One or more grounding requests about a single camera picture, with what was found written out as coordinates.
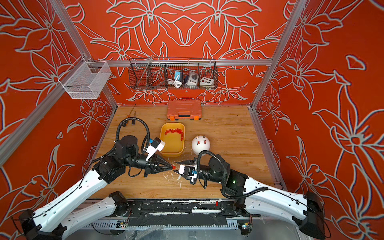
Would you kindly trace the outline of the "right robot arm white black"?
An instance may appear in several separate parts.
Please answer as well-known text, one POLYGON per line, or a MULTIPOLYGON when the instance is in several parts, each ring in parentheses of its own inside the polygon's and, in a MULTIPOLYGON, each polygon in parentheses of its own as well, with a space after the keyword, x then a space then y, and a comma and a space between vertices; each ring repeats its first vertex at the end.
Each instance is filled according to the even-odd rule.
POLYGON ((313 192, 292 193, 263 184, 235 171, 220 155, 201 151, 193 160, 179 162, 180 176, 203 188, 208 182, 219 183, 224 198, 238 201, 249 215, 264 215, 295 225, 314 239, 327 238, 324 206, 313 192))

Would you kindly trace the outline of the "red sleeves pile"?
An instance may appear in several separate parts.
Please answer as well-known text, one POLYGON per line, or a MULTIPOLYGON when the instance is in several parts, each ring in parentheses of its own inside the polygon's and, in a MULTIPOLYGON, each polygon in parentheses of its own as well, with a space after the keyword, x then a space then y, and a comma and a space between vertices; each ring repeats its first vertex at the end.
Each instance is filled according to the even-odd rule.
POLYGON ((176 128, 176 129, 168 129, 165 131, 165 135, 168 135, 168 134, 179 134, 180 137, 181 137, 181 141, 184 140, 184 132, 182 129, 179 129, 179 128, 176 128))

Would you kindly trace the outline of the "yellow plastic tray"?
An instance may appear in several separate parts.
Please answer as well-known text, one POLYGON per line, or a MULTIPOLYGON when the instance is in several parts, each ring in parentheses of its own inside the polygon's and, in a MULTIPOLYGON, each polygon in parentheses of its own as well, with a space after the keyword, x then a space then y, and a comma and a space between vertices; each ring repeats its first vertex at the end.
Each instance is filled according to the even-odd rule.
POLYGON ((179 157, 185 148, 185 126, 181 123, 165 123, 161 128, 160 139, 165 142, 165 147, 161 150, 164 157, 179 157), (181 141, 179 134, 165 135, 168 129, 182 129, 184 132, 184 140, 181 141))

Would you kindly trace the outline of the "white dome screw fixture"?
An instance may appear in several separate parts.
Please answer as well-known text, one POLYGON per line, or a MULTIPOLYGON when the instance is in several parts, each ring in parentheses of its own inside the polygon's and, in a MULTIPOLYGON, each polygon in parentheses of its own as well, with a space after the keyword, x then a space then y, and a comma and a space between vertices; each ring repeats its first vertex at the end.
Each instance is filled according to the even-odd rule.
POLYGON ((196 136, 192 140, 192 150, 195 155, 198 155, 201 151, 209 151, 211 147, 210 140, 206 136, 196 136))

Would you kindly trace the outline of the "blue white small box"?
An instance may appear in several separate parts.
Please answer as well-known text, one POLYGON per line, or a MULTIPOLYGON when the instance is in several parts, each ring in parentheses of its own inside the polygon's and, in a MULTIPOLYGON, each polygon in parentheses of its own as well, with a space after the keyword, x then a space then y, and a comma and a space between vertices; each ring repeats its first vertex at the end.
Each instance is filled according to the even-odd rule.
POLYGON ((175 75, 174 75, 174 80, 175 80, 176 82, 181 82, 181 76, 182 76, 181 72, 176 71, 176 72, 175 72, 175 75))

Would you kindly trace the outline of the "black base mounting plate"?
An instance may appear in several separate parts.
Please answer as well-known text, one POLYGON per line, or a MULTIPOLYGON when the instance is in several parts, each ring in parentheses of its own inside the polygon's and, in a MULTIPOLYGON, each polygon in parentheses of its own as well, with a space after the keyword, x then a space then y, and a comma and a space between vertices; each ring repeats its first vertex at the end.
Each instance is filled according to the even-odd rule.
POLYGON ((130 200, 122 217, 110 215, 94 226, 110 231, 237 230, 261 215, 237 209, 230 200, 130 200))

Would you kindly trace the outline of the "orange tool case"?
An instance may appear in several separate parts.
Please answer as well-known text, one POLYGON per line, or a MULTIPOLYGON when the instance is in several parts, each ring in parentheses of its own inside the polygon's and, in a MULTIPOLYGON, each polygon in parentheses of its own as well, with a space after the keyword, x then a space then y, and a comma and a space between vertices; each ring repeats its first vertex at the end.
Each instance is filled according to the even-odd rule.
POLYGON ((167 119, 178 121, 202 119, 202 105, 200 100, 171 100, 168 102, 167 119))

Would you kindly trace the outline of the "clear acrylic wall box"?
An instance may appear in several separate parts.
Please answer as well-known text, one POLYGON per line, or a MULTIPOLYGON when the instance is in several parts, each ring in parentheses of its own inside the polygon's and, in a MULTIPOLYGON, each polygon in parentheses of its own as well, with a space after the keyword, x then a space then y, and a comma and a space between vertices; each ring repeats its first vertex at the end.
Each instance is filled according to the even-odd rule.
POLYGON ((107 62, 101 62, 100 67, 80 62, 59 83, 72 99, 94 100, 100 96, 111 74, 107 62))

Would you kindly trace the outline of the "white button box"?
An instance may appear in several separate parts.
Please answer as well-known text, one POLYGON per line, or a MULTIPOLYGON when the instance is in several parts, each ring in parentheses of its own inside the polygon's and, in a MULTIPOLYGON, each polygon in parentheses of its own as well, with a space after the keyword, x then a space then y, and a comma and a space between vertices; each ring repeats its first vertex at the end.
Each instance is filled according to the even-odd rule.
POLYGON ((200 79, 200 86, 205 88, 212 87, 214 86, 214 80, 207 77, 202 77, 200 79))

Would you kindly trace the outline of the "orange handled screwdriver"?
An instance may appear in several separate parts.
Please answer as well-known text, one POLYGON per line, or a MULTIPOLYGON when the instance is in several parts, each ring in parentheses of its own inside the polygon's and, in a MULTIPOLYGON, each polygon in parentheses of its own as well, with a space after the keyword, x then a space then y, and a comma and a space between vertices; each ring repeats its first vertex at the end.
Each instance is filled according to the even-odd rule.
POLYGON ((129 114, 126 116, 126 118, 130 118, 130 117, 132 116, 132 113, 133 113, 135 107, 136 107, 135 105, 132 107, 131 111, 130 111, 129 114))

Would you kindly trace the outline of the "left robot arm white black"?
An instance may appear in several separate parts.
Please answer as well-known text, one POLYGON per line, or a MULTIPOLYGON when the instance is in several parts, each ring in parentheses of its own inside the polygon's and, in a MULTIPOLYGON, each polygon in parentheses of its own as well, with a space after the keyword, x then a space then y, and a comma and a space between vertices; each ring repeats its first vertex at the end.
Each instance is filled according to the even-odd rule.
POLYGON ((114 146, 91 162, 91 169, 81 180, 45 206, 35 211, 23 211, 12 220, 14 226, 28 240, 64 240, 100 218, 130 214, 132 209, 119 191, 82 210, 77 211, 76 208, 132 168, 144 172, 145 177, 173 170, 174 166, 157 154, 165 145, 160 138, 150 138, 149 127, 143 120, 136 117, 122 120, 116 131, 114 146), (146 129, 141 147, 135 136, 120 137, 121 128, 129 121, 140 122, 146 129))

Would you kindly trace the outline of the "black handled screwdriver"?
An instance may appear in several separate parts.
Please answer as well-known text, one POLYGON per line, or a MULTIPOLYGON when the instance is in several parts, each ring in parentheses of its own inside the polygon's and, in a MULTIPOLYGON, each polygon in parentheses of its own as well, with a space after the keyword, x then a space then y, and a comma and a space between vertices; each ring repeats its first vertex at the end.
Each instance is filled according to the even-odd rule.
POLYGON ((136 123, 136 120, 132 120, 132 126, 134 126, 136 123))

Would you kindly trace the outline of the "white round dial device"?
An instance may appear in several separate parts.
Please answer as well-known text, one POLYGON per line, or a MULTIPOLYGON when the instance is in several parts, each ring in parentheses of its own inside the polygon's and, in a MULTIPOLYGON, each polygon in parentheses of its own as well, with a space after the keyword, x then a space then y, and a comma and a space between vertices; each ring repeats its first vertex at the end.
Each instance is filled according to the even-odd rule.
POLYGON ((197 86, 199 82, 199 75, 196 73, 190 73, 187 80, 187 86, 194 87, 197 86))

